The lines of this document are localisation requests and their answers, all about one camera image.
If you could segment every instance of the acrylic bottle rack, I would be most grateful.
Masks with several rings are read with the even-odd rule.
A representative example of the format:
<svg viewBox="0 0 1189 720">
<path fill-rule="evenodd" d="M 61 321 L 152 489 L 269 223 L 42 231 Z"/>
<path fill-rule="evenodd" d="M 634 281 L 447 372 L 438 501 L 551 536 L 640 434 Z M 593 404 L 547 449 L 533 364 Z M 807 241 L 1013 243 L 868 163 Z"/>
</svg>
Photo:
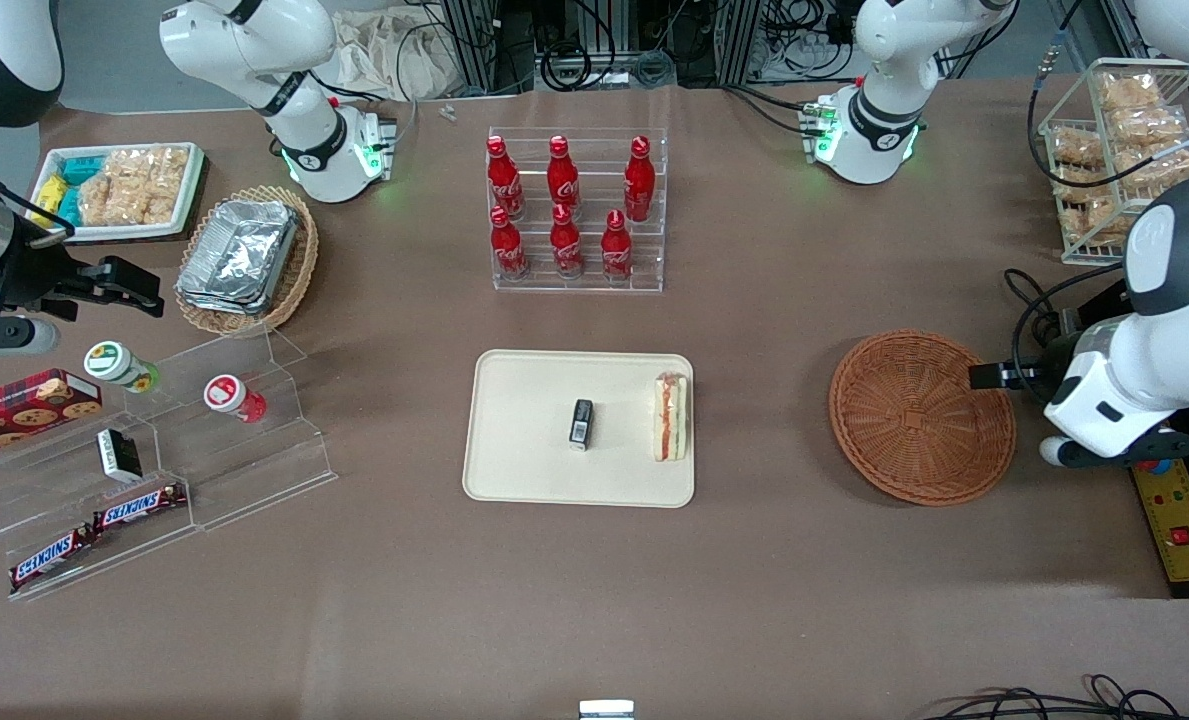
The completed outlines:
<svg viewBox="0 0 1189 720">
<path fill-rule="evenodd" d="M 490 135 L 507 141 L 524 192 L 524 215 L 515 220 L 531 272 L 521 282 L 501 277 L 487 246 L 492 283 L 501 291 L 577 291 L 577 292 L 662 292 L 666 277 L 666 179 L 669 169 L 669 143 L 663 128 L 508 128 L 493 127 Z M 553 226 L 549 184 L 545 170 L 549 166 L 549 138 L 566 135 L 568 154 L 580 172 L 581 209 L 575 221 L 581 233 L 581 258 L 585 273 L 567 282 L 558 277 L 549 228 Z M 600 241 L 608 227 L 608 210 L 625 209 L 625 164 L 630 160 L 630 140 L 646 135 L 652 146 L 652 165 L 658 183 L 652 197 L 652 210 L 643 223 L 627 223 L 633 241 L 633 273 L 630 282 L 614 286 L 603 277 Z M 495 204 L 492 187 L 484 183 L 487 209 Z M 484 213 L 484 232 L 492 225 Z"/>
<path fill-rule="evenodd" d="M 44 596 L 335 479 L 323 434 L 302 415 L 288 370 L 303 359 L 291 341 L 264 328 L 219 337 L 158 361 L 155 391 L 133 394 L 105 386 L 105 413 L 0 451 L 4 594 L 10 590 L 6 569 L 90 522 L 94 512 L 166 484 L 183 484 L 188 505 L 117 525 L 10 596 Z M 207 409 L 202 389 L 222 373 L 238 375 L 265 397 L 268 410 L 259 423 Z M 120 484 L 101 472 L 96 432 L 105 428 L 136 442 L 141 482 Z"/>
</svg>

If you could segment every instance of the snickers bar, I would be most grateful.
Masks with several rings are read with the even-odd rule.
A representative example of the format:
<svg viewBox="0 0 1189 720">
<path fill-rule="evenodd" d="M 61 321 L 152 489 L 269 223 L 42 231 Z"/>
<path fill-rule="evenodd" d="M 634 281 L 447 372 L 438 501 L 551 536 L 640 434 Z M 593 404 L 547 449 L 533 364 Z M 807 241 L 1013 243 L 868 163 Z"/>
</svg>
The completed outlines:
<svg viewBox="0 0 1189 720">
<path fill-rule="evenodd" d="M 50 570 L 51 566 L 55 566 L 56 562 L 71 557 L 75 552 L 83 550 L 83 548 L 89 547 L 95 541 L 96 533 L 92 531 L 92 525 L 83 523 L 82 528 L 69 530 L 68 533 L 64 533 L 64 536 L 49 544 L 49 547 L 33 552 L 33 555 L 24 560 L 19 566 L 15 566 L 15 568 L 8 569 L 8 574 L 12 575 L 12 592 L 18 592 L 27 582 Z"/>
<path fill-rule="evenodd" d="M 170 484 L 170 486 L 161 487 L 149 495 L 132 498 L 132 500 L 119 503 L 108 510 L 97 510 L 94 520 L 92 520 L 92 528 L 97 533 L 103 533 L 111 525 L 131 523 L 164 507 L 185 505 L 189 501 L 183 484 Z"/>
</svg>

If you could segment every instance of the red bottle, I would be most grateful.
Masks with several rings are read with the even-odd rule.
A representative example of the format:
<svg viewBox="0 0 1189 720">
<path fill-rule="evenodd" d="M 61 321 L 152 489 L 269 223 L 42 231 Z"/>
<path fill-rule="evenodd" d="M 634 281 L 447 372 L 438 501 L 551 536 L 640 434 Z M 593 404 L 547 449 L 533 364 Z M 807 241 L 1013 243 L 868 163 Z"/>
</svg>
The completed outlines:
<svg viewBox="0 0 1189 720">
<path fill-rule="evenodd" d="M 603 232 L 603 274 L 612 283 L 630 282 L 630 232 L 625 229 L 625 214 L 611 210 L 608 228 Z"/>
<path fill-rule="evenodd" d="M 492 197 L 497 206 L 507 209 L 511 219 L 522 215 L 522 182 L 517 165 L 507 152 L 507 141 L 501 135 L 487 139 L 487 182 L 492 183 Z"/>
<path fill-rule="evenodd" d="M 581 214 L 581 187 L 575 164 L 567 157 L 567 138 L 554 135 L 549 138 L 549 169 L 545 170 L 549 182 L 549 200 L 554 206 L 567 206 L 572 217 Z"/>
<path fill-rule="evenodd" d="M 630 143 L 630 164 L 625 165 L 625 215 L 631 223 L 641 223 L 652 211 L 652 192 L 658 187 L 658 170 L 648 158 L 652 143 L 648 137 L 635 137 Z"/>
<path fill-rule="evenodd" d="M 585 273 L 581 259 L 581 233 L 572 223 L 571 206 L 554 206 L 554 227 L 549 228 L 549 244 L 554 246 L 558 277 L 574 282 Z"/>
<path fill-rule="evenodd" d="M 508 282 L 521 282 L 527 277 L 527 255 L 522 251 L 518 228 L 512 227 L 510 213 L 502 206 L 492 209 L 492 252 L 497 255 L 497 269 Z"/>
</svg>

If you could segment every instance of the wicker basket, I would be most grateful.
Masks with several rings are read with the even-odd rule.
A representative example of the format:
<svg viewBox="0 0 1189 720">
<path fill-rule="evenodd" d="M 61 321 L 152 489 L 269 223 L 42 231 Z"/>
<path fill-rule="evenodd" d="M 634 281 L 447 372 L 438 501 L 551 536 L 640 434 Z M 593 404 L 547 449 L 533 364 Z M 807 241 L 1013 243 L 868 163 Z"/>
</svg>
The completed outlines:
<svg viewBox="0 0 1189 720">
<path fill-rule="evenodd" d="M 306 298 L 306 291 L 310 288 L 310 274 L 314 274 L 314 264 L 319 259 L 319 228 L 315 227 L 314 217 L 310 217 L 310 209 L 306 208 L 306 202 L 294 192 L 283 190 L 282 187 L 249 188 L 249 190 L 233 192 L 226 200 L 278 201 L 296 210 L 298 215 L 300 223 L 296 227 L 296 236 L 292 238 L 294 246 L 288 252 L 287 265 L 283 265 L 283 274 L 279 276 L 278 286 L 273 290 L 273 302 L 271 302 L 270 309 L 262 315 L 205 310 L 201 307 L 188 304 L 182 299 L 181 293 L 177 293 L 177 305 L 181 307 L 185 320 L 190 320 L 190 324 L 202 329 L 202 331 L 229 334 L 245 331 L 245 329 L 260 323 L 264 323 L 266 328 L 277 328 L 292 316 L 292 311 L 296 311 L 296 307 Z M 190 261 L 190 255 L 199 245 L 199 236 L 216 208 L 220 208 L 219 202 L 213 206 L 213 209 L 207 210 L 206 217 L 195 227 L 195 232 L 190 236 L 190 245 L 185 246 L 185 255 L 181 260 L 182 269 Z"/>
<path fill-rule="evenodd" d="M 847 459 L 888 495 L 960 505 L 998 484 L 1015 451 L 1004 391 L 970 389 L 971 350 L 923 331 L 877 334 L 851 348 L 830 386 Z"/>
</svg>

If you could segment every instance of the brown table surface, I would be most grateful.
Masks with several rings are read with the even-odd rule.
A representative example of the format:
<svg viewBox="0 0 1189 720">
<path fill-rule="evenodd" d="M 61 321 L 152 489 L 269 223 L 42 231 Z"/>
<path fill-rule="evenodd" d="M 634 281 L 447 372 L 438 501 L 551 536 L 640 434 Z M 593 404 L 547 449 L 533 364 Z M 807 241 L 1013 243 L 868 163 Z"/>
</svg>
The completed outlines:
<svg viewBox="0 0 1189 720">
<path fill-rule="evenodd" d="M 1027 95 L 946 82 L 881 187 L 806 168 L 794 137 L 721 91 L 461 101 L 457 124 L 422 106 L 392 182 L 312 207 L 323 254 L 284 327 L 310 354 L 302 402 L 341 478 L 37 602 L 6 601 L 0 554 L 0 716 L 527 719 L 635 697 L 644 719 L 864 719 L 998 686 L 1083 697 L 1089 671 L 1189 710 L 1189 601 L 1160 600 L 1120 470 L 1044 465 L 1050 428 L 1017 396 L 1004 482 L 921 509 L 869 487 L 828 424 L 860 337 L 917 327 L 1001 359 L 1020 310 L 1001 270 L 1071 273 L 1023 143 Z M 666 292 L 495 292 L 493 125 L 668 127 Z M 44 127 L 45 147 L 197 143 L 205 208 L 291 184 L 268 138 L 250 110 L 63 110 Z M 170 295 L 181 244 L 117 251 Z M 0 359 L 0 383 L 76 368 L 106 336 L 151 359 L 207 340 L 175 307 L 158 322 L 82 307 L 63 333 L 46 360 Z M 693 501 L 471 501 L 472 370 L 493 347 L 688 356 Z"/>
</svg>

